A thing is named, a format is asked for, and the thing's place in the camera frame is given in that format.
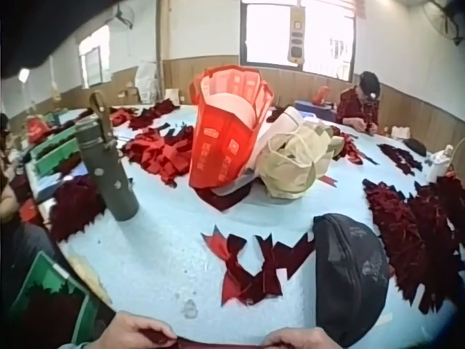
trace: window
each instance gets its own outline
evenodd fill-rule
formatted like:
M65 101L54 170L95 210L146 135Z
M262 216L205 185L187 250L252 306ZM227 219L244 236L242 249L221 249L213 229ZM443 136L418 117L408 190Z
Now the window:
M85 89L111 80L108 25L102 26L79 43L79 60Z
M242 0L240 63L284 68L352 80L355 15L337 1L302 0L305 8L303 65L288 61L291 6L298 0Z

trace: white wall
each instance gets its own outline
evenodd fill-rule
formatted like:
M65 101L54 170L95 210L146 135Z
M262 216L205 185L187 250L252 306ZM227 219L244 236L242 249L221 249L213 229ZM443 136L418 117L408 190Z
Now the white wall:
M465 120L465 43L455 47L425 18L423 9L396 0L365 0L357 20L355 73L380 80ZM176 59L239 55L239 0L171 0L169 53Z
M155 61L155 1L126 0L134 10L134 27L121 31L110 26L110 71L131 68L143 60ZM61 92L80 86L78 47L74 36L70 36L53 54L54 75ZM51 75L49 63L33 69L28 78L32 100L37 104L51 97ZM1 81L2 110L13 117L25 110L21 83L16 77Z

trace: person's hands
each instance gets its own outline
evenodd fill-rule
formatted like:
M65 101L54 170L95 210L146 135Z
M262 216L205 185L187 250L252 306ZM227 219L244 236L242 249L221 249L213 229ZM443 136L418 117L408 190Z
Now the person's hands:
M346 118L343 119L344 125L352 126L358 132L364 132L366 130L366 122L362 118Z
M323 329L280 329L267 335L262 343L270 349L342 349Z
M163 345L156 345L140 330L148 329L162 332L169 340ZM130 313L117 313L102 336L86 346L86 349L153 349L171 347L176 341L176 335L164 322L136 316Z
M369 131L370 131L370 135L375 135L378 132L378 125L375 124L374 122L371 123Z

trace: factory workshop table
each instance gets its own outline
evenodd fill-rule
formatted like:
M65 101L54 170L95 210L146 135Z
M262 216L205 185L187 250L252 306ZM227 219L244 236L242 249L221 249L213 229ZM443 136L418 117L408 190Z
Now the factory workshop table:
M74 119L82 111L63 114L61 122ZM154 126L165 122L171 127L180 127L183 122L194 125L196 113L196 107L183 105L156 120ZM363 179L384 181L408 195L415 193L415 181L425 184L425 175L417 170L415 176L404 175L377 146L389 143L404 148L402 143L338 126L343 132L357 135L357 147L379 166L368 161L362 166L346 159L332 161L327 175L337 180L337 188L317 181L303 198L280 201L269 198L264 187L256 185L247 198L221 213L199 199L188 185L188 176L177 178L177 188L171 188L159 176L123 159L128 177L134 179L140 203L137 215L127 222L116 222L107 210L85 232L60 243L60 248L65 255L72 251L85 256L99 274L115 310L159 318L192 340L259 344L267 333L282 327L314 327L315 253L289 281L284 282L286 273L278 271L282 297L249 307L235 300L221 306L225 266L208 250L201 233L211 235L217 226L226 236L233 233L247 239L240 263L255 274L262 266L262 256L252 239L255 235L267 237L271 233L274 241L293 246L306 231L312 237L314 216L330 212L345 214L377 232L365 200ZM127 124L115 128L115 134L124 139L136 133ZM43 185L47 179L38 181L32 163L26 170L33 193L37 194L40 182ZM52 205L53 200L40 205L46 221ZM391 278L378 322L353 348L406 348L433 339L455 307L445 301L437 313L421 314L418 305L423 290L420 286L410 306L395 278Z

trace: wall fan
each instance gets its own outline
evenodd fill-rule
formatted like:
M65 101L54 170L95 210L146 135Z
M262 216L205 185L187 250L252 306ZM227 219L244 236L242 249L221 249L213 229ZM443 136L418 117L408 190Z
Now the wall fan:
M125 4L118 4L113 7L113 15L106 24L114 31L131 30L134 25L134 11Z
M429 0L423 8L433 28L458 46L464 37L461 36L460 26L456 22L458 13L453 10L455 2L456 0Z

